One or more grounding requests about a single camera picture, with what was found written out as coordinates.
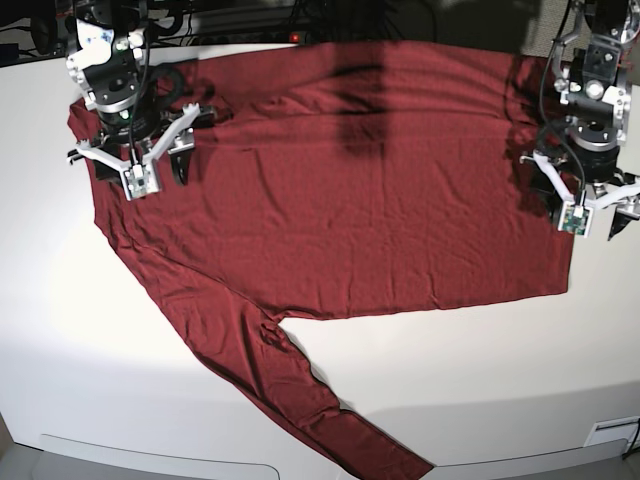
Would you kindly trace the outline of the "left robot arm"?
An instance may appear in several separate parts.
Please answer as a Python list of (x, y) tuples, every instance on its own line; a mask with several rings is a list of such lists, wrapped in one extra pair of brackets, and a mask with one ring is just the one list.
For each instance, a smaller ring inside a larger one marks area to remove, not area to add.
[[(73, 8), (84, 69), (85, 102), (101, 127), (85, 149), (101, 179), (118, 183), (129, 200), (160, 190), (158, 161), (186, 185), (194, 133), (221, 119), (198, 103), (179, 111), (185, 79), (171, 64), (152, 66), (150, 47), (163, 34), (144, 1), (83, 1)], [(556, 228), (585, 236), (593, 215), (614, 208), (611, 233), (639, 217), (639, 180), (619, 170), (632, 93), (621, 60), (639, 33), (635, 1), (570, 1), (541, 73), (537, 97), (553, 89), (565, 112), (540, 117), (534, 150), (524, 156), (539, 176), (538, 191)]]

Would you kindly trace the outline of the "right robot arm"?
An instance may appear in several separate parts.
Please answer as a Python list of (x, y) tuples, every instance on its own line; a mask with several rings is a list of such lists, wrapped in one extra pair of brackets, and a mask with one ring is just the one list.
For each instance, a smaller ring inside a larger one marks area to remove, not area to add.
[(161, 190), (157, 163), (168, 156), (174, 181), (188, 182), (194, 131), (212, 125), (212, 106), (172, 105), (184, 94), (184, 75), (150, 63), (152, 44), (180, 31), (184, 1), (75, 1), (66, 67), (100, 128), (67, 154), (90, 161), (100, 181), (120, 186), (127, 200)]

